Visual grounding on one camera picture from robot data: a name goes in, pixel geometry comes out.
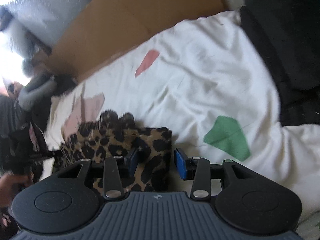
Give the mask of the person's left hand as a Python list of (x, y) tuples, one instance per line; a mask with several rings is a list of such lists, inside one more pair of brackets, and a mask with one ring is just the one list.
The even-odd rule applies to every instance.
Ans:
[(20, 175), (5, 173), (1, 176), (1, 202), (0, 206), (9, 207), (12, 200), (16, 195), (16, 187), (23, 184), (25, 187), (29, 187), (33, 184), (33, 173)]

